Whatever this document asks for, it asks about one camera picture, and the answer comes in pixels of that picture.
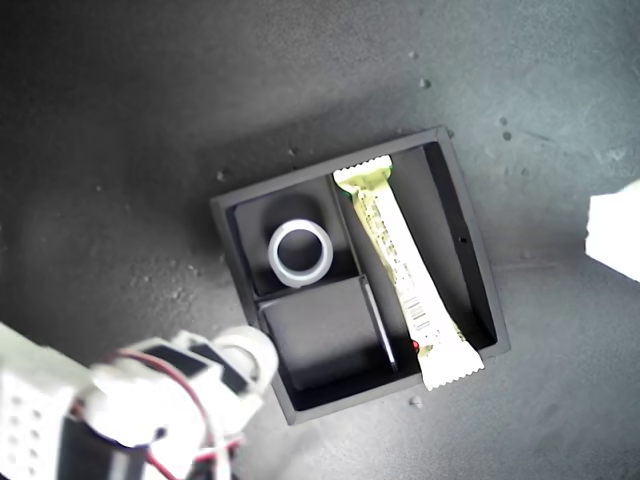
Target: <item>gray table surface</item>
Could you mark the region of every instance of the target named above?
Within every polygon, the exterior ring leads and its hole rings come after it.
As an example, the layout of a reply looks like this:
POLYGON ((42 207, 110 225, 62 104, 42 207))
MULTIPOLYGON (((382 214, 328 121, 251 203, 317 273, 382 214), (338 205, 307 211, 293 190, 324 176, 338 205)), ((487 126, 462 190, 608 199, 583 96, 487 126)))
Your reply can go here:
POLYGON ((633 0, 5 2, 1 319, 84 363, 212 336, 243 317, 209 197, 444 124, 512 351, 296 427, 270 393, 241 478, 640 479, 640 285, 584 255, 590 196, 640 177, 639 19, 633 0))

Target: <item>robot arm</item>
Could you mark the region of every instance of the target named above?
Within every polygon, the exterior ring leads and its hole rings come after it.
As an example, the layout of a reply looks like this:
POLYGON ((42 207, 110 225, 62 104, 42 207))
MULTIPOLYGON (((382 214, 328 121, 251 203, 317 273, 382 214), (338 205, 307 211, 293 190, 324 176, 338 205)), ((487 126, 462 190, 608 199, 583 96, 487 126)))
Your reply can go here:
POLYGON ((213 341, 146 340, 86 369, 0 324, 0 474, 183 479, 196 459, 215 457, 228 477, 226 448, 262 406, 277 364, 251 327, 213 341))

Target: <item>white robot part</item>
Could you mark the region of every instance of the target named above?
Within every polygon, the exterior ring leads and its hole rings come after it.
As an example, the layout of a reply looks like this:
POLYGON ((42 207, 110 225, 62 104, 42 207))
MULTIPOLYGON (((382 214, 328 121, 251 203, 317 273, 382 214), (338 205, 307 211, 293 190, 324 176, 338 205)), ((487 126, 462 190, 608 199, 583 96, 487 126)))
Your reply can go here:
POLYGON ((62 420, 88 369, 0 324, 0 475, 56 480, 62 420))
MULTIPOLYGON (((210 426, 216 475, 229 478, 226 445, 262 406, 277 366, 273 344, 251 327, 213 341, 188 332, 146 340, 86 369, 0 324, 0 475, 57 480, 63 425, 75 407, 76 421, 105 448, 148 446, 176 478, 210 445, 210 426)), ((164 477, 147 465, 143 478, 164 477)))

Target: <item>white object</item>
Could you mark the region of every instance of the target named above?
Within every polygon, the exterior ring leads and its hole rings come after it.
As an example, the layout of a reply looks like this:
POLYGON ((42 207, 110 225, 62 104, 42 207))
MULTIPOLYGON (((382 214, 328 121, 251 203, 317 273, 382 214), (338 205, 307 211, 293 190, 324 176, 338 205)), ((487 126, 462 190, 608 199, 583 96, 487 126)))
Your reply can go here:
MULTIPOLYGON (((262 395, 271 384, 278 357, 271 340, 249 327, 223 332, 213 342, 189 332, 180 332, 171 342, 153 338, 127 347, 138 352, 166 348, 203 364, 188 383, 202 402, 213 427, 217 448, 216 478, 229 478, 227 439, 237 437, 262 407, 262 395), (223 367, 197 353, 204 346, 233 369, 246 382, 234 392, 223 381, 223 367)), ((205 434, 204 422, 193 400, 164 373, 131 359, 117 359, 108 365, 92 367, 95 388, 85 396, 85 421, 98 434, 133 447, 152 443, 151 452, 175 477, 186 478, 192 461, 200 451, 205 434), (158 429, 165 436, 154 441, 158 429)), ((154 467, 147 466, 145 480, 161 479, 154 467)))
POLYGON ((63 420, 89 370, 0 324, 0 475, 56 480, 63 420))
MULTIPOLYGON (((186 382, 210 417, 216 479, 230 478, 226 440, 237 439, 262 406, 278 365, 273 344, 246 326, 227 330, 213 342, 182 332, 173 342, 156 338, 130 350, 153 347, 177 351, 202 367, 186 382), (218 361, 191 352, 193 345, 209 347, 218 361), (246 388, 233 392, 225 384, 221 363, 242 376, 246 388)), ((153 442, 154 457, 178 478, 186 478, 202 452, 202 412, 169 376, 128 358, 89 370, 0 324, 0 475, 57 480, 63 425, 77 399, 83 400, 83 418, 98 435, 128 447, 153 442), (161 429, 165 434, 156 439, 161 429)), ((143 478, 164 477, 148 465, 143 478)))
POLYGON ((591 197, 587 231, 587 255, 640 282, 640 181, 591 197))
POLYGON ((280 225, 269 241, 269 265, 273 272, 284 285, 291 288, 300 288, 316 283, 322 279, 333 262, 333 245, 327 232, 317 223, 310 220, 290 220, 280 225), (322 249, 317 263, 308 270, 292 270, 285 266, 278 255, 278 248, 284 238, 292 232, 307 231, 313 234, 319 241, 322 249))

